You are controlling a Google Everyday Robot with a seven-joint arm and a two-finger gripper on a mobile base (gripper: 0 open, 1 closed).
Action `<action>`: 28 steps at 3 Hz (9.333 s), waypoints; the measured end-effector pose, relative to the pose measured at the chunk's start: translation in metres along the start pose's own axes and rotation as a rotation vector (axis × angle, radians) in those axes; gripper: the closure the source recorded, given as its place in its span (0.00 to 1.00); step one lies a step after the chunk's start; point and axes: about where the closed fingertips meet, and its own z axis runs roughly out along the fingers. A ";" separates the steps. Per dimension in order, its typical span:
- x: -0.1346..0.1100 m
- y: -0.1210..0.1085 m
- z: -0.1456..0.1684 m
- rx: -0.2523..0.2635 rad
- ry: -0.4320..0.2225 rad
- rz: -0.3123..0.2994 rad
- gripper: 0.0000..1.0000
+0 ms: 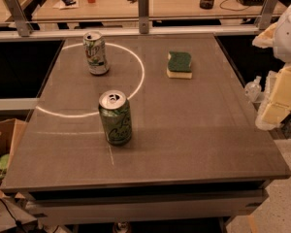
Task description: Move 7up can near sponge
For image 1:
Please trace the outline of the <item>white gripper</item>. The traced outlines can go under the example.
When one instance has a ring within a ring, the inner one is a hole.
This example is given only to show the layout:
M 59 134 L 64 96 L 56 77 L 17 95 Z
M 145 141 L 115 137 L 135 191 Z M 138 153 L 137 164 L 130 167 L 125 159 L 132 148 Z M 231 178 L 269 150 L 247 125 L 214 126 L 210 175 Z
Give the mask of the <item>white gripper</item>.
M 267 77 L 264 99 L 255 119 L 259 129 L 273 130 L 291 113 L 291 5 L 277 24 L 271 24 L 253 39 L 252 45 L 261 49 L 273 47 L 275 58 L 286 62 L 278 73 Z

